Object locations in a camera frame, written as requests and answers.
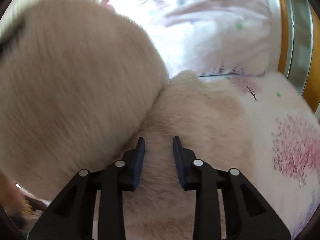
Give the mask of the pink fleece garment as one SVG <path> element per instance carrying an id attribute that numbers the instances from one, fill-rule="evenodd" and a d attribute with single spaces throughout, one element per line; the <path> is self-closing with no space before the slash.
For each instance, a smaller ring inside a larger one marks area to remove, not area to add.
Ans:
<path id="1" fill-rule="evenodd" d="M 146 32 L 92 0 L 40 0 L 1 53 L 1 204 L 53 200 L 145 139 L 142 177 L 124 194 L 128 239 L 191 239 L 195 194 L 178 183 L 173 137 L 256 182 L 249 118 L 227 80 L 173 79 Z"/>

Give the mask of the pink floral bed sheet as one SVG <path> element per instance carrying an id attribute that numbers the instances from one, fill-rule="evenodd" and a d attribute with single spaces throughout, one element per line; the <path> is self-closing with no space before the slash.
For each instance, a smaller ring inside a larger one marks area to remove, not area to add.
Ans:
<path id="1" fill-rule="evenodd" d="M 225 81 L 248 117 L 253 162 L 244 173 L 282 219 L 292 238 L 319 206 L 319 122 L 279 72 L 259 77 L 210 76 Z"/>

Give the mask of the pink floral pillow right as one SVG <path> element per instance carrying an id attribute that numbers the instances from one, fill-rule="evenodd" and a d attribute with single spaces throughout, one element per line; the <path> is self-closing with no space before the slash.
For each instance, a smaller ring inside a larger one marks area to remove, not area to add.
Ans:
<path id="1" fill-rule="evenodd" d="M 103 0 L 140 25 L 169 76 L 264 75 L 270 62 L 268 0 Z"/>

